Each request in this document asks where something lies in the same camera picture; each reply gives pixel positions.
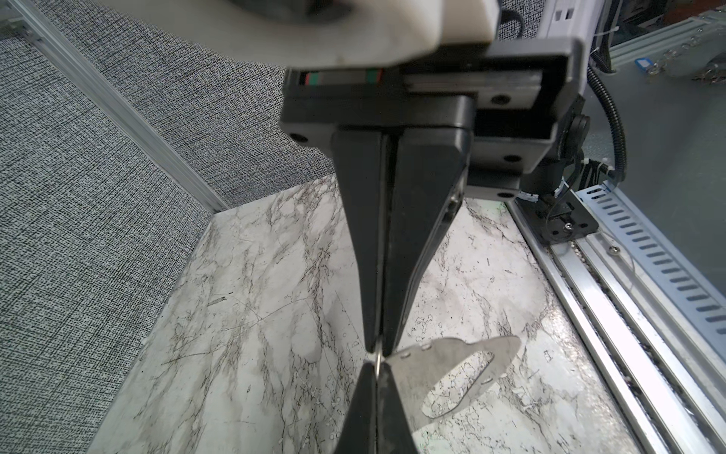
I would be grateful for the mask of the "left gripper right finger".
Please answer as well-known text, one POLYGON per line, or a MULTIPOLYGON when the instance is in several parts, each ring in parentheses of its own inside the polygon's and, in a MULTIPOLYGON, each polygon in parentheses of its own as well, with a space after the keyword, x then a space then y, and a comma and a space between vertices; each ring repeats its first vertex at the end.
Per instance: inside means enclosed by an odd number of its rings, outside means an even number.
POLYGON ((376 391, 376 452, 417 454, 403 402, 387 363, 380 366, 376 391))

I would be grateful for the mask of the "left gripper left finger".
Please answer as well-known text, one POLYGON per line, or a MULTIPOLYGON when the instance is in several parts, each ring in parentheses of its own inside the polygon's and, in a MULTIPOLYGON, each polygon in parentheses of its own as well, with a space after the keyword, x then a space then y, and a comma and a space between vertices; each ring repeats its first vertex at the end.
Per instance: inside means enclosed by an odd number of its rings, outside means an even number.
POLYGON ((376 453, 377 380, 374 365, 361 368, 334 454, 376 453))

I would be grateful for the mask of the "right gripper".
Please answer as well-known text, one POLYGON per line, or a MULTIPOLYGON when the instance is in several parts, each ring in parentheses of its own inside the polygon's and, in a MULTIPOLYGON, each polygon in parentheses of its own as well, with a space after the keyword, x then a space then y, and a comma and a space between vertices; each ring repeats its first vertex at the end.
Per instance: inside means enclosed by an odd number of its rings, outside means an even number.
POLYGON ((423 272, 448 229, 445 218, 460 205, 471 134, 472 196, 505 200, 557 190, 565 132, 582 103, 583 64, 580 40, 544 38, 445 45, 383 69, 287 73, 282 131, 302 146, 333 152, 367 351, 376 349, 381 331, 384 355, 400 342, 423 272), (395 153, 389 216, 391 144, 382 132, 406 129, 395 153))

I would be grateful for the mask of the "silver perforated metal key holder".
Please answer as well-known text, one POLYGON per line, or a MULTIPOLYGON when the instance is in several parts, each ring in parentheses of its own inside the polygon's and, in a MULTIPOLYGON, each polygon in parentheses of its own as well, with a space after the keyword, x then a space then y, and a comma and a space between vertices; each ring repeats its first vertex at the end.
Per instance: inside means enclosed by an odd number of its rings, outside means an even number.
POLYGON ((465 342, 440 338, 388 357, 406 421, 419 431, 475 403, 504 375, 521 348, 516 336, 465 342))

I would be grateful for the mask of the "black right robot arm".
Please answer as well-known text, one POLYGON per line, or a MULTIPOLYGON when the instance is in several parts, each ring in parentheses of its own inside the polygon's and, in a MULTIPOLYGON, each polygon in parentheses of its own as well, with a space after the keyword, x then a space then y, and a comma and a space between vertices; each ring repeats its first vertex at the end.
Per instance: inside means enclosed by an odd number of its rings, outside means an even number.
POLYGON ((516 202, 547 244, 595 230, 573 195, 589 127, 587 55, 577 39, 549 38, 287 72, 281 128, 333 162, 367 351, 399 344, 465 198, 516 202))

